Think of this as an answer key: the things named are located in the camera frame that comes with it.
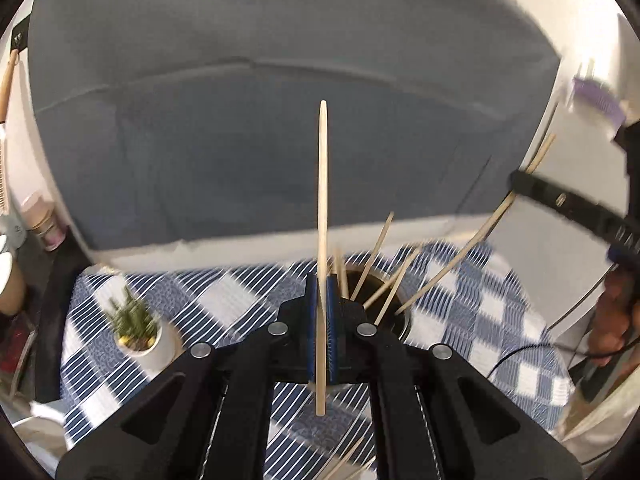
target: table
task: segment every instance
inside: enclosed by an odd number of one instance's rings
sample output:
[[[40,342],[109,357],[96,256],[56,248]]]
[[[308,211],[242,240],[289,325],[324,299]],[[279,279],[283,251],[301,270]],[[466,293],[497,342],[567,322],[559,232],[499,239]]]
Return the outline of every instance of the table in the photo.
[[[413,294],[460,248],[446,241],[425,245],[402,281]],[[392,272],[411,252],[383,251],[374,266]],[[363,263],[369,253],[352,254]],[[102,306],[127,283],[180,332],[185,348],[198,341],[222,346],[241,340],[275,319],[280,303],[303,294],[313,260],[164,274],[90,274],[76,281],[66,321],[62,356],[62,397],[68,405],[65,431],[78,442],[140,391],[153,377],[124,357],[114,344]],[[532,310],[518,277],[488,244],[474,248],[413,307],[407,342],[428,348],[446,342],[487,374],[501,355],[548,341],[543,319]],[[531,349],[503,363],[492,378],[547,431],[568,400],[571,383],[551,349]],[[353,472],[374,454],[368,386],[350,386],[329,396],[327,415],[314,415],[305,385],[276,384],[265,462],[265,478],[311,479],[364,437],[341,470]],[[375,478],[374,466],[361,478]]]

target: person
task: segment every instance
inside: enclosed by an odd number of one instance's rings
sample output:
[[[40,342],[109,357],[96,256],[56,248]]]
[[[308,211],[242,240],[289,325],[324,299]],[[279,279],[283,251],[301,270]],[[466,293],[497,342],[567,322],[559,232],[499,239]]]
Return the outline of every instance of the person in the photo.
[[[624,267],[611,270],[604,280],[604,291],[596,302],[596,311],[588,338],[591,354],[620,350],[623,335],[630,326],[640,333],[640,301],[629,309],[630,292],[635,276]],[[604,366],[611,357],[593,359]],[[620,370],[610,393],[600,404],[584,400],[577,388],[553,431],[582,465],[588,478],[606,460],[640,407],[640,345]]]
[[[604,291],[596,303],[591,333],[588,339],[589,352],[604,354],[620,350],[624,345],[623,334],[633,325],[640,333],[640,301],[629,311],[629,290],[633,288],[634,276],[623,267],[610,271],[604,280]],[[604,366],[611,357],[594,359],[598,366]],[[619,380],[631,375],[640,364],[640,352],[633,352],[621,370]]]

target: wooden handle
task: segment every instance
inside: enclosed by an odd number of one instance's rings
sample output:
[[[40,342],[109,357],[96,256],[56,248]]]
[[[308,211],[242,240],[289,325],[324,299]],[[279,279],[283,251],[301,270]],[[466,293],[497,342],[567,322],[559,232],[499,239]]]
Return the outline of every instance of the wooden handle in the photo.
[[[11,81],[14,79],[15,62],[18,59],[18,50],[12,50],[9,54],[9,63],[4,70],[2,84],[0,85],[0,123],[6,121],[6,111],[9,107],[9,94],[11,93]]]

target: white pot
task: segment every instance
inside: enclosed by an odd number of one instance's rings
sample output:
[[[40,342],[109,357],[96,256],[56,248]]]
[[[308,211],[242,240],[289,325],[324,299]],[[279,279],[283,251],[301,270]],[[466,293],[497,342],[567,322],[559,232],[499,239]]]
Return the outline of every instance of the white pot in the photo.
[[[154,314],[154,319],[158,324],[158,334],[156,335],[156,342],[149,350],[143,352],[131,350],[120,344],[118,335],[113,334],[116,345],[122,353],[131,357],[141,368],[149,372],[164,370],[175,356],[175,342],[167,321],[158,314]]]

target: hand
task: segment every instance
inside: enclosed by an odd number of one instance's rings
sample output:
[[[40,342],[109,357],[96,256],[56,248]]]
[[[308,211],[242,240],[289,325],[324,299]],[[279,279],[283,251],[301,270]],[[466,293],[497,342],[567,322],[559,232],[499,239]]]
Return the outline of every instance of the hand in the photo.
[[[634,286],[633,275],[618,267],[604,280],[604,292],[598,298],[593,329],[589,336],[589,352],[604,354],[620,350],[625,341],[623,334],[633,323],[640,332],[640,301],[634,305],[633,313],[628,311],[629,295]],[[611,357],[594,359],[598,366],[604,366]],[[640,364],[640,352],[635,352],[623,373],[630,373]]]

